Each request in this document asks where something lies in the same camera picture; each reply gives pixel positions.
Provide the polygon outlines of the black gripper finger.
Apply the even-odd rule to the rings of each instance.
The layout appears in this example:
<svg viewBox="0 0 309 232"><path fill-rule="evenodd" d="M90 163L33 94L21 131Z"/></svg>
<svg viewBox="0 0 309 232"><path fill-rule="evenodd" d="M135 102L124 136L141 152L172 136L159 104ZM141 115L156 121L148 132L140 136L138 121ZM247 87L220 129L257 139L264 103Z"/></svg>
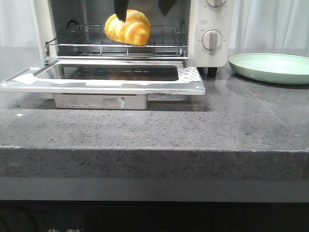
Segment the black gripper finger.
<svg viewBox="0 0 309 232"><path fill-rule="evenodd" d="M114 12L117 18L125 22L129 0L114 0L113 2L114 2Z"/></svg>
<svg viewBox="0 0 309 232"><path fill-rule="evenodd" d="M177 0L159 0L158 7L163 16L166 16L172 7L176 4Z"/></svg>

